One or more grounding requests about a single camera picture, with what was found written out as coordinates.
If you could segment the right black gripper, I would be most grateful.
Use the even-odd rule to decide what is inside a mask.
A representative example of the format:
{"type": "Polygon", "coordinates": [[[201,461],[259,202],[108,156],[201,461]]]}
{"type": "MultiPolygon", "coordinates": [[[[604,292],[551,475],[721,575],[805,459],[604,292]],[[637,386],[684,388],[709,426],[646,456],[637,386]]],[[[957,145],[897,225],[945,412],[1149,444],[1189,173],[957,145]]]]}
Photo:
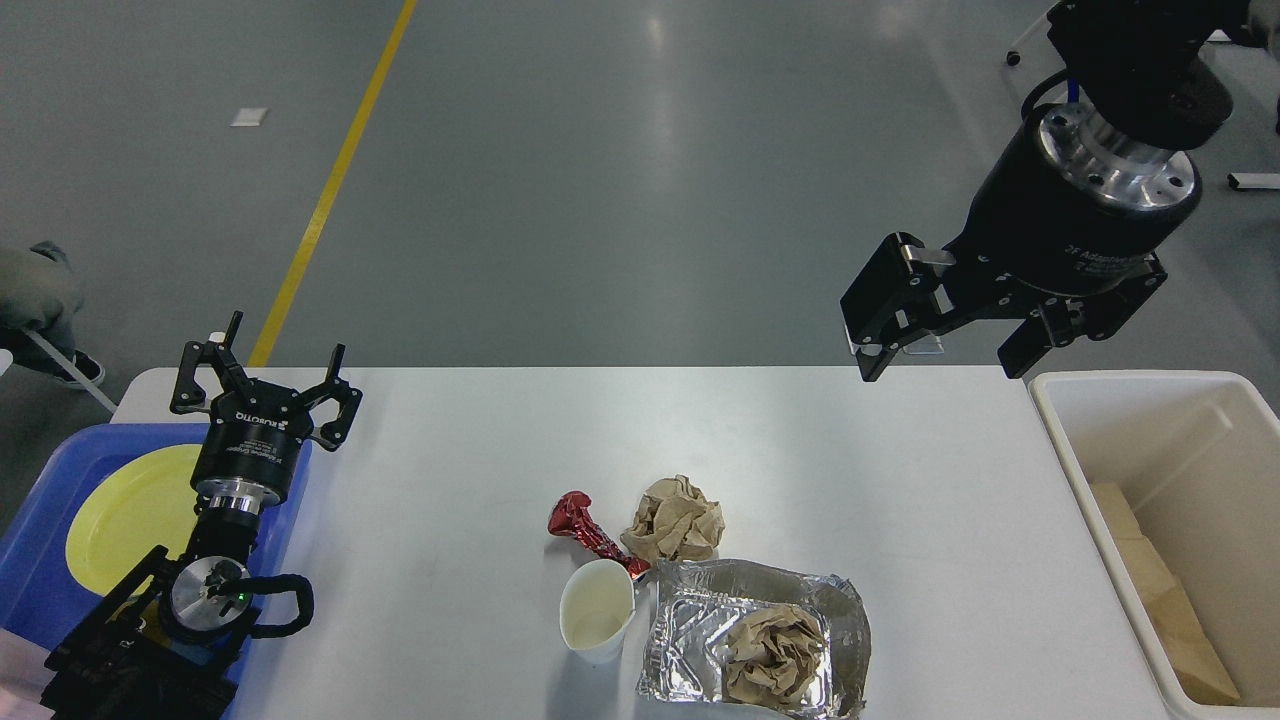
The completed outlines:
{"type": "Polygon", "coordinates": [[[977,319],[1021,319],[997,350],[1010,379],[1075,340],[1114,337],[1169,278],[1156,250],[1201,196],[1187,152],[1129,138],[1082,102],[1033,109],[946,249],[887,234],[845,291],[861,379],[904,343],[977,319]]]}

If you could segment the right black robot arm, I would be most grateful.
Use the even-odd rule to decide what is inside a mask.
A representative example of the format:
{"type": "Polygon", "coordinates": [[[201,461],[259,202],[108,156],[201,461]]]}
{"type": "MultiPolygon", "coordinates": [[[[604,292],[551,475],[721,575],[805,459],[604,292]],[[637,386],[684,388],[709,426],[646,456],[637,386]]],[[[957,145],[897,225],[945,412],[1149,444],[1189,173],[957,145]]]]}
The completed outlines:
{"type": "Polygon", "coordinates": [[[1190,150],[1233,113],[1201,47],[1220,31],[1277,53],[1275,1],[1060,1],[1046,19],[1064,67],[1028,94],[959,236],[886,236],[840,301],[865,382],[972,322],[1018,323],[997,351],[1011,379],[1115,336],[1166,281],[1156,249],[1201,202],[1190,150]]]}

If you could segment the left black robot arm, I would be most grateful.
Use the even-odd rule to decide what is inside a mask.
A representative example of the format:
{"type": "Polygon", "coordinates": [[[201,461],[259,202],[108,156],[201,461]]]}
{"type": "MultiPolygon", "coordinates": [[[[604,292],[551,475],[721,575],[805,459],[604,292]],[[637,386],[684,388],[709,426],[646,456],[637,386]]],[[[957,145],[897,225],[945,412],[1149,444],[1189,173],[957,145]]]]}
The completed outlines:
{"type": "Polygon", "coordinates": [[[340,375],[344,345],[307,389],[252,378],[232,350],[241,320],[233,313],[220,337],[188,342],[175,374],[170,410],[209,419],[187,546],[175,559],[150,550],[47,656],[40,702],[55,719],[219,719],[244,644],[314,620],[307,578],[257,575],[250,559],[305,447],[338,450],[362,393],[340,375]]]}

